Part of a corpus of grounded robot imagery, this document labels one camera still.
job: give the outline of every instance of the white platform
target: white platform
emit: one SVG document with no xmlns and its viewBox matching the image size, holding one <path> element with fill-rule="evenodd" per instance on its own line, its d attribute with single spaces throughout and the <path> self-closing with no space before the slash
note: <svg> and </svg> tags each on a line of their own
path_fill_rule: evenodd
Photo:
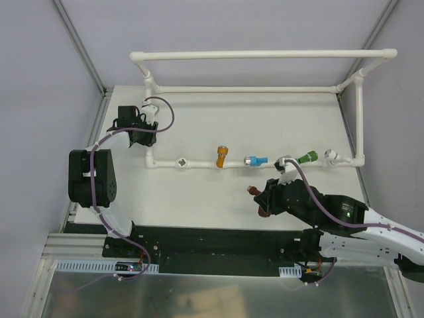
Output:
<svg viewBox="0 0 424 318">
<path fill-rule="evenodd" d="M 175 125 L 157 134 L 156 159 L 180 157 L 215 160 L 217 147 L 229 148 L 227 159 L 245 156 L 320 156 L 332 148 L 342 156 L 350 147 L 339 105 L 329 93 L 227 93 L 163 94 L 175 109 Z M 117 117 L 120 105 L 141 106 L 141 86 L 115 86 L 101 136 Z M 160 128 L 170 122 L 161 107 Z M 115 162 L 117 200 L 137 225 L 222 229 L 302 230 L 308 225 L 288 213 L 269 218 L 257 214 L 258 206 L 246 189 L 265 186 L 278 178 L 274 169 L 147 170 L 144 147 L 128 149 Z M 311 185 L 322 193 L 344 194 L 363 201 L 354 168 L 306 168 Z M 98 224 L 87 209 L 79 208 L 76 223 Z"/>
</svg>

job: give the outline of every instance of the white wall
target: white wall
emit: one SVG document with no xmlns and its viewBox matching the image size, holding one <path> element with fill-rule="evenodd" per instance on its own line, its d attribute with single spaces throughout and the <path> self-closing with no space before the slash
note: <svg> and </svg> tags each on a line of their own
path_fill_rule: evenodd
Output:
<svg viewBox="0 0 424 318">
<path fill-rule="evenodd" d="M 99 93 L 47 0 L 0 2 L 0 316 L 19 317 Z"/>
<path fill-rule="evenodd" d="M 371 206 L 424 231 L 424 2 L 402 1 L 373 48 L 397 48 L 399 56 L 364 82 L 366 164 L 362 169 Z M 343 95 L 349 127 L 354 99 Z M 409 282 L 417 317 L 424 317 L 424 284 Z"/>
<path fill-rule="evenodd" d="M 107 87 L 140 85 L 132 51 L 361 48 L 388 0 L 64 0 Z M 353 60 L 155 62 L 159 84 L 333 85 Z"/>
</svg>

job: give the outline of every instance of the green valve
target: green valve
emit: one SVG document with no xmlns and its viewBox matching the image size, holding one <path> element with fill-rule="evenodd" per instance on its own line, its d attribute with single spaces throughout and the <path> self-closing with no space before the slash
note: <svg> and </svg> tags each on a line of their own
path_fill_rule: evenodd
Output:
<svg viewBox="0 0 424 318">
<path fill-rule="evenodd" d="M 304 164 L 305 162 L 314 162 L 318 160 L 318 153 L 316 151 L 309 151 L 305 156 L 296 159 L 297 163 Z"/>
</svg>

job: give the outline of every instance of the orange valve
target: orange valve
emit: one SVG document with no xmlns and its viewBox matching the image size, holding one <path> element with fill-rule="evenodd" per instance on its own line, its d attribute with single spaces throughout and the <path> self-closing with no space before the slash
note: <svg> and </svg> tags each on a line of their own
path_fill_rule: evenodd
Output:
<svg viewBox="0 0 424 318">
<path fill-rule="evenodd" d="M 217 167 L 222 168 L 224 166 L 225 156 L 228 154 L 228 148 L 226 146 L 219 146 L 217 150 L 218 159 Z"/>
</svg>

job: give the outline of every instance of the white cable clip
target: white cable clip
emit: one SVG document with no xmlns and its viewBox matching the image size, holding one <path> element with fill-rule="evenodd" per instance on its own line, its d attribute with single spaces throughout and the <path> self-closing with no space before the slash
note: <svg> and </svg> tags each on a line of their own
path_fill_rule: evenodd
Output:
<svg viewBox="0 0 424 318">
<path fill-rule="evenodd" d="M 113 230 L 113 229 L 106 229 L 106 231 L 107 231 L 107 236 L 109 237 L 110 236 L 110 234 L 112 233 L 112 234 L 115 234 L 115 231 Z"/>
</svg>

